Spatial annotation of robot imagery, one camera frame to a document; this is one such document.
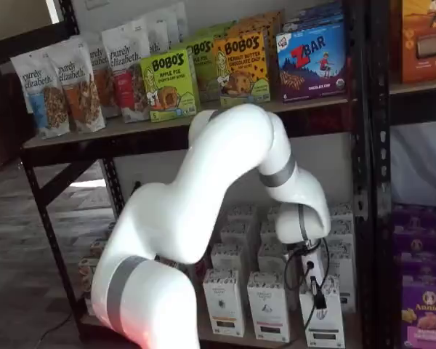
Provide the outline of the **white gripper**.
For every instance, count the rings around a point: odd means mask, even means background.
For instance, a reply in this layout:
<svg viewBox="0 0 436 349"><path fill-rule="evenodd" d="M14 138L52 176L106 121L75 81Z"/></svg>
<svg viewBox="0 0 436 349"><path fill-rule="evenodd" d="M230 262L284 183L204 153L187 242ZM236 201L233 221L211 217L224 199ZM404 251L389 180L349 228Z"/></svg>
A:
<svg viewBox="0 0 436 349"><path fill-rule="evenodd" d="M323 265L323 256L320 249L304 251L301 256L303 275L306 285L311 287L313 295L313 304L316 310L325 310L327 308L326 299L323 294L323 279L325 276L325 267Z"/></svg>

